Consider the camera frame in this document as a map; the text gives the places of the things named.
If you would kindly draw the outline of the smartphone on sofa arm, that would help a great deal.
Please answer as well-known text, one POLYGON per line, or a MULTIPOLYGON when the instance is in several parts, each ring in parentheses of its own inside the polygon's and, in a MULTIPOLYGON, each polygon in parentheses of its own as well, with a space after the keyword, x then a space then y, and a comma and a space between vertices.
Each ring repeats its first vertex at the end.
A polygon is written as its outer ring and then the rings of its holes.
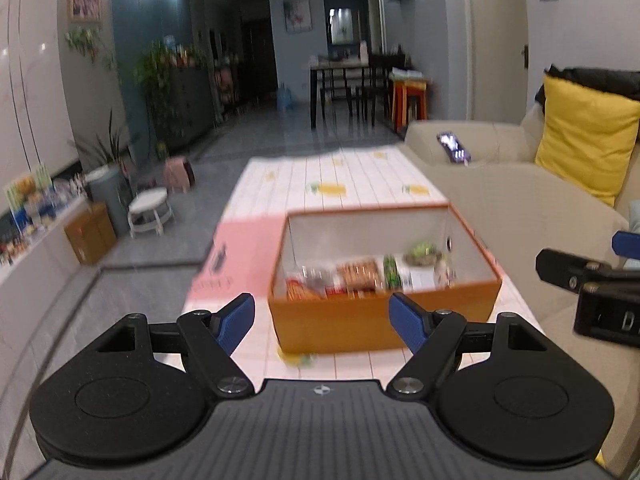
POLYGON ((441 132, 436 136, 436 140, 445 151, 452 164, 464 166, 469 165, 471 162, 471 155, 464 148, 454 133, 450 131, 441 132))

